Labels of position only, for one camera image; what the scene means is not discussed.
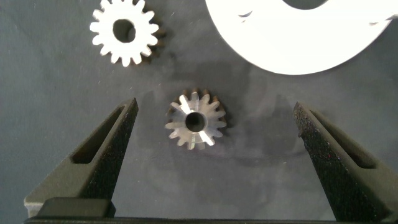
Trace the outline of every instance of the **gear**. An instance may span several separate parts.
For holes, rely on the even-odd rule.
[[[122,58],[123,66],[128,66],[133,59],[135,64],[142,61],[141,54],[148,57],[152,51],[148,45],[155,45],[157,38],[152,34],[159,30],[157,24],[149,21],[155,13],[149,11],[143,13],[145,1],[140,0],[133,5],[132,0],[108,0],[101,1],[103,11],[94,10],[93,17],[98,22],[92,22],[90,30],[97,32],[93,44],[103,44],[101,55],[111,52],[111,62],[116,63]]]
[[[209,146],[215,144],[213,137],[222,137],[218,128],[223,128],[226,123],[220,118],[225,115],[225,111],[217,110],[220,106],[218,100],[209,104],[210,95],[205,94],[201,99],[197,91],[191,94],[191,100],[181,95],[180,103],[171,103],[173,110],[172,122],[165,125],[167,129],[174,129],[169,138],[177,138],[177,145],[182,146],[188,143],[188,149],[193,149],[198,145],[199,149],[205,148],[205,143]]]

